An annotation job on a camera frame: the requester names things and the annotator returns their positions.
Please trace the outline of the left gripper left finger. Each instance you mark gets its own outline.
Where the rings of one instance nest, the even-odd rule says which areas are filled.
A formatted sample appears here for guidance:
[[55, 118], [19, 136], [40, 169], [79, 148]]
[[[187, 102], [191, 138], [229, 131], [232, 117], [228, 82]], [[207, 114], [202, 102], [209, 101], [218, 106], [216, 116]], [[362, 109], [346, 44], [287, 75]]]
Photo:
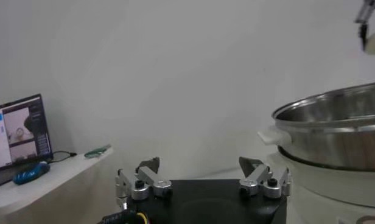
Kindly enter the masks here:
[[168, 200], [173, 195], [172, 182], [159, 173], [160, 158], [141, 161], [134, 172], [119, 169], [115, 177], [116, 204], [128, 208], [128, 200], [145, 201], [150, 193], [155, 198]]

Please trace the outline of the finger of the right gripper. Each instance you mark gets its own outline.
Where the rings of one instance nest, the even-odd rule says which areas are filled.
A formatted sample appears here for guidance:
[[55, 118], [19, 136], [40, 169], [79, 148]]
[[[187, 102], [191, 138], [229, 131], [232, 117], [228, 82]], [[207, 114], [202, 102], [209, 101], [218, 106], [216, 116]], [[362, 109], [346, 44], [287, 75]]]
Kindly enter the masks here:
[[360, 39], [363, 51], [366, 50], [366, 45], [368, 43], [368, 21], [374, 11], [375, 0], [363, 0], [362, 6], [360, 7], [354, 20], [354, 22], [359, 25], [358, 37]]

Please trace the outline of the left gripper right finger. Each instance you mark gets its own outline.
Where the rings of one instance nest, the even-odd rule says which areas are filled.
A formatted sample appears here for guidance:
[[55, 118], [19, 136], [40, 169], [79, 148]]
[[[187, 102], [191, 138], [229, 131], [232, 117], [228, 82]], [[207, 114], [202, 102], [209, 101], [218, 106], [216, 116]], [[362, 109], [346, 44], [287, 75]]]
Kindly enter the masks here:
[[265, 198], [279, 199], [290, 195], [290, 172], [287, 167], [272, 170], [259, 159], [239, 157], [244, 178], [239, 180], [239, 194], [251, 198], [262, 192]]

